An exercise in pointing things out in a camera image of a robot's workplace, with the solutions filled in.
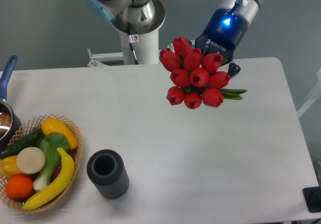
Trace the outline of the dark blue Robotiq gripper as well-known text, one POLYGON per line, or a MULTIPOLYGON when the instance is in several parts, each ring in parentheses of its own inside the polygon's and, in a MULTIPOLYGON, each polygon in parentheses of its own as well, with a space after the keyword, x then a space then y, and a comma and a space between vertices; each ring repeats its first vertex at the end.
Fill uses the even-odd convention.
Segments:
POLYGON ((241 67, 233 62, 234 51, 245 32, 246 20, 239 15, 229 15, 227 9, 218 9, 212 15, 202 34, 196 38, 195 47, 203 49, 205 54, 218 53, 228 62, 227 74, 234 78, 241 67))

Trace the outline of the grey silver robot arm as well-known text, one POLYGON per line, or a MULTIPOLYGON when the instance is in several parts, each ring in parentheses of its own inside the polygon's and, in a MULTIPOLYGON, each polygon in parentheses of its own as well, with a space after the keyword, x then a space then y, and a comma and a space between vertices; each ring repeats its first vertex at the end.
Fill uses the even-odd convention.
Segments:
MULTIPOLYGON (((159 0, 85 0, 101 21, 111 22, 119 32, 126 65, 157 64, 158 31, 165 21, 159 0)), ((233 62, 234 51, 264 0, 222 0, 194 45, 205 54, 219 53, 235 76, 240 67, 233 62)))

